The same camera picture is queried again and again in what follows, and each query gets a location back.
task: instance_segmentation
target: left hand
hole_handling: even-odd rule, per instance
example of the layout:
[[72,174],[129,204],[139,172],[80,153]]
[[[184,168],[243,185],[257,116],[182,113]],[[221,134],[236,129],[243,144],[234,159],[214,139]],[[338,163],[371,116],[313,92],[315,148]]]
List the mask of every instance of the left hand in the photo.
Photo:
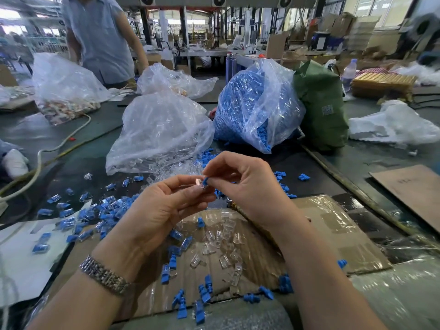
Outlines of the left hand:
[[177,175],[146,188],[107,238],[132,244],[145,256],[155,250],[182,219],[214,201],[214,188],[202,188],[195,180],[203,176]]

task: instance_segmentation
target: metal watch band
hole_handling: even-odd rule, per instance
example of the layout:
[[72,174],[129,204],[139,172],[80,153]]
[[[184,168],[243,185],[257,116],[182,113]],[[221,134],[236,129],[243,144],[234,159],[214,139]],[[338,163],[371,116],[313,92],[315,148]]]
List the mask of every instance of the metal watch band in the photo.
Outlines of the metal watch band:
[[80,269],[115,295],[124,295],[129,286],[129,283],[124,278],[106,269],[90,255],[81,263]]

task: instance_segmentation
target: green bag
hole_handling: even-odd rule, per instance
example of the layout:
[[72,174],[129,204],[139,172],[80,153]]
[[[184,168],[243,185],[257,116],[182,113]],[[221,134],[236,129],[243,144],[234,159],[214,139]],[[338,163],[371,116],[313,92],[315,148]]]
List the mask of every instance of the green bag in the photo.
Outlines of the green bag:
[[339,76],[309,60],[295,72],[294,88],[306,109],[301,123],[306,138],[319,150],[344,147],[349,124]]

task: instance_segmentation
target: short sleeve shirt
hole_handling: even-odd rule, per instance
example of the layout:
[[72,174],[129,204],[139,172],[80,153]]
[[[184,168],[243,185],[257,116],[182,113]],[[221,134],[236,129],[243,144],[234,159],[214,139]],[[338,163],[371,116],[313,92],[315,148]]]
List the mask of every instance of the short sleeve shirt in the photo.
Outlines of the short sleeve shirt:
[[102,84],[127,81],[134,77],[129,46],[119,32],[116,16],[123,11],[116,0],[63,0],[64,23],[81,44],[83,67],[91,70]]

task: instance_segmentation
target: white cable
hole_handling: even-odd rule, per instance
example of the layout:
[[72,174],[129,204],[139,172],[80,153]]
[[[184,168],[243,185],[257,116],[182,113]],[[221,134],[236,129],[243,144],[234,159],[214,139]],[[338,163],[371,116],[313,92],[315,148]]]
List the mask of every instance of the white cable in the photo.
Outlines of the white cable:
[[[73,137],[76,133],[78,133],[80,130],[82,130],[84,127],[86,127],[91,122],[91,117],[86,114],[85,114],[85,116],[88,118],[88,121],[85,122],[80,127],[78,127],[76,130],[74,130],[71,134],[69,134],[63,140],[63,142],[61,142],[57,147],[52,148],[52,149],[41,149],[38,152],[38,154],[36,156],[37,157],[36,171],[35,171],[35,174],[33,175],[32,179],[29,181],[29,183],[27,183],[23,188],[14,192],[13,194],[10,194],[6,197],[0,197],[0,202],[8,201],[8,200],[13,199],[14,197],[17,197],[19,194],[22,194],[23,192],[25,192],[28,188],[30,188],[35,183],[36,179],[38,178],[38,176],[41,173],[41,168],[43,165],[43,163],[41,162],[41,153],[42,152],[45,152],[45,153],[54,152],[54,151],[60,149],[61,147],[63,147],[64,144],[69,140],[69,138]],[[17,233],[17,230],[15,230],[10,236],[14,235],[15,233]],[[10,238],[10,236],[8,236],[3,241],[1,241],[0,245],[2,245],[4,242],[6,242],[6,240],[8,240]],[[3,293],[3,316],[2,316],[1,330],[7,330],[8,319],[9,319],[9,298],[8,298],[9,292],[8,292],[8,287],[6,285],[6,282],[11,281],[12,282],[11,286],[14,290],[14,280],[12,278],[8,277],[8,274],[6,273],[4,262],[3,262],[3,255],[1,252],[0,252],[0,278],[2,281],[2,293]],[[14,294],[15,294],[15,301],[11,301],[11,305],[14,304],[15,302],[17,302],[19,299],[19,295],[18,295],[17,290],[14,290]]]
[[13,199],[14,197],[17,197],[19,194],[22,194],[24,191],[26,191],[28,188],[30,188],[35,183],[36,179],[38,178],[38,176],[41,173],[41,167],[43,165],[42,162],[41,162],[41,153],[42,152],[45,152],[45,153],[54,152],[54,151],[60,149],[61,147],[63,147],[64,144],[69,140],[69,138],[73,137],[77,132],[82,130],[84,127],[86,127],[91,122],[90,116],[86,115],[86,114],[85,114],[85,116],[88,118],[88,121],[85,122],[83,125],[81,125],[79,128],[77,128],[76,130],[74,130],[71,134],[69,134],[67,136],[67,138],[65,138],[63,140],[63,142],[60,143],[57,147],[52,148],[52,149],[41,149],[38,152],[38,154],[36,155],[36,161],[37,161],[36,172],[33,175],[32,179],[29,181],[29,183],[27,183],[23,188],[21,188],[20,190],[14,192],[13,194],[10,194],[10,195],[8,195],[6,197],[1,197],[0,198],[0,202],[5,202],[5,201]]

